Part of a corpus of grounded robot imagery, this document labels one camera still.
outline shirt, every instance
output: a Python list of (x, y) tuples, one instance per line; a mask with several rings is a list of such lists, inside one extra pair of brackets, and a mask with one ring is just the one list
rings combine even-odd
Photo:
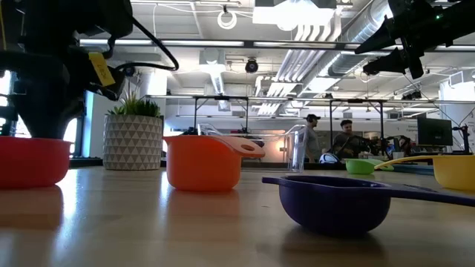
[(321, 156), (320, 145), (318, 144), (317, 133), (307, 126), (307, 149), (313, 155), (313, 159), (317, 162)]
[[(335, 139), (333, 140), (333, 146), (338, 148), (338, 149), (341, 149), (341, 147), (343, 147), (344, 143), (347, 142), (348, 138), (350, 138), (351, 136), (352, 136), (352, 134), (339, 133), (337, 136), (335, 136)], [(346, 149), (351, 150), (352, 153), (347, 153), (346, 151), (342, 151), (339, 154), (339, 156), (341, 158), (344, 158), (344, 159), (358, 157), (359, 147), (360, 147), (359, 140), (358, 139), (353, 139), (345, 147)]]

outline security camera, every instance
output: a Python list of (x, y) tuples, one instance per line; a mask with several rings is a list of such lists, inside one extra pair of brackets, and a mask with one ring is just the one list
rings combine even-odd
[(255, 59), (248, 59), (246, 63), (246, 72), (247, 73), (255, 73), (258, 71), (259, 65)]

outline yellow label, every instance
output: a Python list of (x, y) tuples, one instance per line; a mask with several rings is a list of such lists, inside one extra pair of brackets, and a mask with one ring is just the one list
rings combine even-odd
[(116, 83), (101, 53), (89, 53), (89, 60), (91, 60), (102, 86), (109, 86)]

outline wooden table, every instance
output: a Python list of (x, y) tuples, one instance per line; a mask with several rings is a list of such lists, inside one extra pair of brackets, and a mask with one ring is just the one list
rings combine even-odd
[[(55, 188), (0, 191), (0, 266), (475, 266), (475, 208), (393, 199), (367, 237), (338, 240), (293, 222), (263, 175), (193, 194), (173, 190), (165, 171), (86, 168)], [(410, 174), (352, 177), (439, 187)]]

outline orange measuring cup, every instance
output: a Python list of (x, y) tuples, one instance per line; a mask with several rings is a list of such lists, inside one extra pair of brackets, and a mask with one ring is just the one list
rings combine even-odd
[(260, 158), (264, 150), (248, 139), (233, 136), (168, 136), (166, 173), (176, 189), (227, 191), (240, 178), (242, 157)]

